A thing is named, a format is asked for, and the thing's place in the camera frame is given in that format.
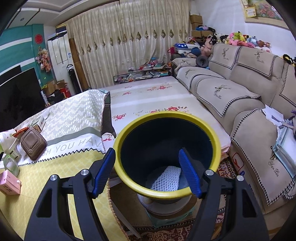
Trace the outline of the brown quilted pouch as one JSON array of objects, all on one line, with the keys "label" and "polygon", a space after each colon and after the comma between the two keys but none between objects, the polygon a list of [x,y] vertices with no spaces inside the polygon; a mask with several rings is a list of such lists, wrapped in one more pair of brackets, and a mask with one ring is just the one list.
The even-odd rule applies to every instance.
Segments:
[{"label": "brown quilted pouch", "polygon": [[47,141],[35,129],[28,128],[21,137],[21,146],[32,161],[36,161],[47,147]]}]

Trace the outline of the black tower fan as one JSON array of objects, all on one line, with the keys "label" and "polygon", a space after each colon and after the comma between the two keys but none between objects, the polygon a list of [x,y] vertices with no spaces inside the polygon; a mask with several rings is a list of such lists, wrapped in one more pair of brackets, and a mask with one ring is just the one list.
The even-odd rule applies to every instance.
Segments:
[{"label": "black tower fan", "polygon": [[78,83],[78,79],[76,77],[76,74],[75,74],[74,66],[72,64],[68,64],[67,71],[68,71],[72,86],[74,88],[75,94],[80,94],[82,91],[81,91],[80,85]]}]

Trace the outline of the stacked papers on sofa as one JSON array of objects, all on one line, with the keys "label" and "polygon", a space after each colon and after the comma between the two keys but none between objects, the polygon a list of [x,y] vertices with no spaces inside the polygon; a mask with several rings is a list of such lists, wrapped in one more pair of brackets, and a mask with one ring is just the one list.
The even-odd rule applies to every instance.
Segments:
[{"label": "stacked papers on sofa", "polygon": [[284,119],[283,114],[269,106],[261,111],[277,127],[277,138],[272,151],[289,175],[295,178],[295,110],[291,111],[289,119]]}]

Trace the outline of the cream patterned curtain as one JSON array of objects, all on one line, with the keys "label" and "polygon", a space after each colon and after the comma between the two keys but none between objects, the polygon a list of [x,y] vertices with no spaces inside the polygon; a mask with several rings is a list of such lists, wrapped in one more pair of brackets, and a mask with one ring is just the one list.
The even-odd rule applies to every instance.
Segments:
[{"label": "cream patterned curtain", "polygon": [[189,37],[189,1],[116,1],[66,22],[88,85],[113,85],[113,77],[155,57],[168,63],[168,50]]}]

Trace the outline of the black flat screen television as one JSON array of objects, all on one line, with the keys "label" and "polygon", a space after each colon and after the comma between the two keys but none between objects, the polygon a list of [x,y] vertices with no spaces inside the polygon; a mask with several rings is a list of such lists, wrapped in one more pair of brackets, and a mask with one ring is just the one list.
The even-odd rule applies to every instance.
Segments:
[{"label": "black flat screen television", "polygon": [[46,108],[34,68],[1,85],[0,129],[7,131]]}]

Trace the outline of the stacked cardboard boxes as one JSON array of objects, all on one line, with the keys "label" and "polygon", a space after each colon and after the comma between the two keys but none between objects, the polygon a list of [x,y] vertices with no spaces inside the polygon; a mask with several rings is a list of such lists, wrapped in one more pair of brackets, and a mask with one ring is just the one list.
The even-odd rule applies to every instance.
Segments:
[{"label": "stacked cardboard boxes", "polygon": [[192,36],[195,38],[206,38],[213,35],[213,29],[203,24],[201,15],[190,15],[190,23],[192,27]]}]

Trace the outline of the white foam net sleeve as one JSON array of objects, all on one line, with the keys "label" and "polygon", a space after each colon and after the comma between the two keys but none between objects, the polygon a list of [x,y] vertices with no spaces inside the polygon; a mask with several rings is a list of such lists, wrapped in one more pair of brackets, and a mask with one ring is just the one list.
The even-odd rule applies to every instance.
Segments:
[{"label": "white foam net sleeve", "polygon": [[181,168],[168,166],[163,173],[154,181],[151,190],[160,192],[177,191],[179,188]]}]

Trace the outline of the yellow rimmed black trash bin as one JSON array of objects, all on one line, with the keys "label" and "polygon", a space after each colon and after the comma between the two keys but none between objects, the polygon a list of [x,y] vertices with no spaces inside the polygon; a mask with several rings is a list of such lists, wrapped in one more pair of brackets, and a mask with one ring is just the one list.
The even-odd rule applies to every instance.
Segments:
[{"label": "yellow rimmed black trash bin", "polygon": [[148,176],[159,168],[179,167],[179,150],[185,148],[194,160],[216,171],[221,145],[208,123],[191,114],[161,111],[143,115],[129,123],[117,136],[114,168],[119,178],[136,193],[158,200],[191,195],[190,188],[161,192],[145,186]]}]

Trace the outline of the white floral floor mattress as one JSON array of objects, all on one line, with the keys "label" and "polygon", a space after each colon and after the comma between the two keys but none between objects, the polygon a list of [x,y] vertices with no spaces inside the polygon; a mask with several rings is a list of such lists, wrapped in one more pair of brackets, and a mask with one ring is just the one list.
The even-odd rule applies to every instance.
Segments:
[{"label": "white floral floor mattress", "polygon": [[192,114],[205,121],[215,131],[221,144],[221,159],[230,148],[230,137],[222,125],[176,78],[171,76],[129,82],[105,87],[111,97],[111,119],[119,134],[135,119],[159,111]]}]

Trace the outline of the beige sectional sofa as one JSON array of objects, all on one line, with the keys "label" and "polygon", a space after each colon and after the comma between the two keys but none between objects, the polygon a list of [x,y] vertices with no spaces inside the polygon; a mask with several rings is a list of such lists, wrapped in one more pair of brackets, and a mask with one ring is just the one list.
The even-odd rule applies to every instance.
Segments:
[{"label": "beige sectional sofa", "polygon": [[295,111],[295,67],[283,58],[248,47],[216,44],[207,68],[194,58],[172,61],[175,77],[219,121],[231,138],[229,156],[244,176],[262,212],[295,197],[295,175],[273,152],[279,130],[268,108],[287,120]]}]

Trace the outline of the pink small box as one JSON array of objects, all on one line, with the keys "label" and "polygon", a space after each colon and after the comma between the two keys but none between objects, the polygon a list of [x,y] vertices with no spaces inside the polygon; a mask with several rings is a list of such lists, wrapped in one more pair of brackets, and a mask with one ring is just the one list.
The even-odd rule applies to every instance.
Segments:
[{"label": "pink small box", "polygon": [[1,173],[0,191],[6,196],[20,195],[22,182],[9,170]]}]

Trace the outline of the low shelf with toys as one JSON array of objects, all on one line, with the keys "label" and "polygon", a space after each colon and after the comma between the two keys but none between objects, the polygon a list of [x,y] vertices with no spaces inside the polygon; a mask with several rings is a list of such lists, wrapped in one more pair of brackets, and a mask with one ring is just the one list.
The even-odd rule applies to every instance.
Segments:
[{"label": "low shelf with toys", "polygon": [[171,76],[171,64],[159,61],[152,57],[150,61],[138,67],[137,69],[129,68],[128,72],[115,75],[113,77],[114,85]]}]

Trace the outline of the pile of plush toys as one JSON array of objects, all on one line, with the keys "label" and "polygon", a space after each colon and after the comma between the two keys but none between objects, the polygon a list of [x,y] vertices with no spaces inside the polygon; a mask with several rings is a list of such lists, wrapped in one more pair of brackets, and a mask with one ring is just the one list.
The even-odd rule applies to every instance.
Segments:
[{"label": "pile of plush toys", "polygon": [[243,35],[240,31],[238,31],[231,33],[230,35],[223,35],[220,33],[213,33],[212,35],[209,35],[205,44],[200,48],[201,54],[209,57],[211,51],[213,50],[213,46],[218,43],[256,48],[272,53],[270,49],[271,44],[269,42],[258,40],[255,36]]}]

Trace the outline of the yellow white table cloth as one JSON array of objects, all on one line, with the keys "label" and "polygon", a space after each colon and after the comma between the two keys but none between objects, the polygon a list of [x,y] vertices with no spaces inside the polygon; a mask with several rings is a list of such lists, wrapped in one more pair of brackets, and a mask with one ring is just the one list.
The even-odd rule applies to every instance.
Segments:
[{"label": "yellow white table cloth", "polygon": [[18,162],[20,194],[1,195],[1,215],[18,238],[25,237],[34,205],[51,175],[73,176],[103,158],[104,141],[116,136],[110,104],[108,91],[91,89],[38,113],[46,118],[41,134],[48,145],[37,160],[23,157]]}]

